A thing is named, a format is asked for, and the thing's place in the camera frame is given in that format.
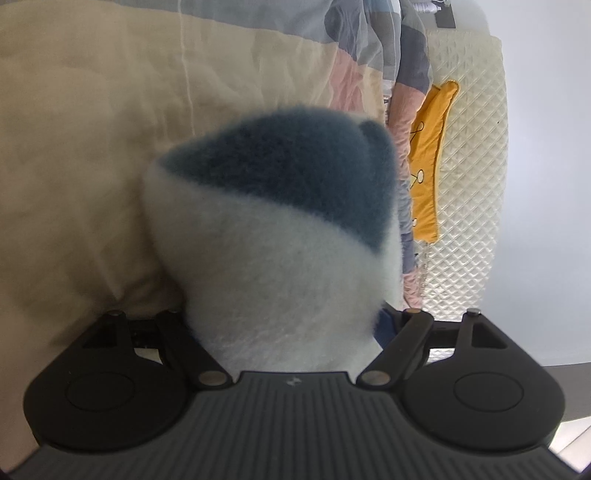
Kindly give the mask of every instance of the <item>white wall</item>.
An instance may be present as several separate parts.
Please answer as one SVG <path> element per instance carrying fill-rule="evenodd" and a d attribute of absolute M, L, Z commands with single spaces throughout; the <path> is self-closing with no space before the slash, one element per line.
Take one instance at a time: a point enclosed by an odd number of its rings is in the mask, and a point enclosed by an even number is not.
<path fill-rule="evenodd" d="M 508 179 L 482 307 L 542 364 L 591 362 L 591 0 L 452 5 L 459 27 L 482 26 L 482 9 L 506 69 Z"/>

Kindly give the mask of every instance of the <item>pillow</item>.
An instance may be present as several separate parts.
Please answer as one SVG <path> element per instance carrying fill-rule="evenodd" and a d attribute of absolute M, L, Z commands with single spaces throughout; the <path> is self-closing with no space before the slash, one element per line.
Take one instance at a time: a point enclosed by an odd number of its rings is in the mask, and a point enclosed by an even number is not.
<path fill-rule="evenodd" d="M 408 156 L 413 198 L 413 234 L 430 244 L 439 238 L 437 225 L 437 162 L 441 156 L 447 116 L 460 86 L 448 80 L 433 85 L 411 130 Z"/>

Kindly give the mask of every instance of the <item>pink fabric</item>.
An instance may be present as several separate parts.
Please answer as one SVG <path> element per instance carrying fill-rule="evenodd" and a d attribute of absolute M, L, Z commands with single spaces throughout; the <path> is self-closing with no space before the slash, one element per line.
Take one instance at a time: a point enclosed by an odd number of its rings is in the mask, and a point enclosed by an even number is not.
<path fill-rule="evenodd" d="M 405 273 L 402 277 L 404 279 L 404 301 L 413 309 L 423 308 L 418 268 L 410 273 Z"/>
<path fill-rule="evenodd" d="M 398 175 L 401 180 L 410 179 L 408 154 L 410 153 L 411 128 L 424 101 L 423 92 L 402 83 L 396 83 L 392 89 L 388 130 L 390 130 L 394 145 L 396 145 Z"/>
<path fill-rule="evenodd" d="M 330 108 L 343 112 L 362 112 L 363 100 L 359 88 L 362 81 L 363 76 L 359 72 L 357 62 L 339 48 L 329 78 L 333 89 Z"/>

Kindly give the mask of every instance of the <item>small logo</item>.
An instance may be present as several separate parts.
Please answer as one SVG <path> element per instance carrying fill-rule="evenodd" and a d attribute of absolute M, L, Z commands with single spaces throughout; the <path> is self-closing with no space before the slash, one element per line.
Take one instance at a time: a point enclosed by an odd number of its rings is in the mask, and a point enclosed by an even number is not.
<path fill-rule="evenodd" d="M 285 383 L 288 384 L 290 387 L 297 387 L 299 384 L 301 384 L 301 379 L 300 378 L 297 378 L 297 377 L 291 377 Z"/>

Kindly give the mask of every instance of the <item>ribbed black surface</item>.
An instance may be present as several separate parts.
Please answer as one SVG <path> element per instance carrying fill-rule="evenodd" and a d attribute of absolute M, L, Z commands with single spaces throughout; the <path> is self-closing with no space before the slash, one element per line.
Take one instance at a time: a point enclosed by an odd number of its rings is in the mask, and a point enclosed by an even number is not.
<path fill-rule="evenodd" d="M 15 480 L 567 480 L 545 449 L 509 457 L 448 449 L 416 431 L 390 396 L 345 374 L 244 374 L 197 396 L 141 447 L 81 455 L 43 447 Z"/>

